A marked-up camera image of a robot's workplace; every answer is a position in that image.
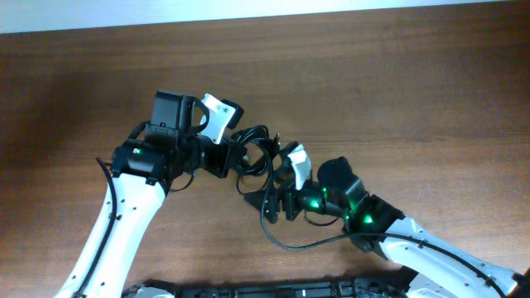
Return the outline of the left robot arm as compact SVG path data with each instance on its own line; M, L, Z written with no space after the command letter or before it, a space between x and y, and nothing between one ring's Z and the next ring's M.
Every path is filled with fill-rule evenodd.
M142 237L174 179L205 169L224 178L238 146L224 137L244 110L211 94L157 91L150 120L101 162L107 192L99 216L59 297L119 297Z

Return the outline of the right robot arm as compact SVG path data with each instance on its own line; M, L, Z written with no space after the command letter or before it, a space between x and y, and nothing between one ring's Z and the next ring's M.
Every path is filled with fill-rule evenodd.
M369 193L344 157L322 164L313 176L285 161L267 185L245 194L263 224L282 211L343 221L342 238L364 252L401 265L394 288L406 297L527 297L529 275L483 261L445 242L415 219Z

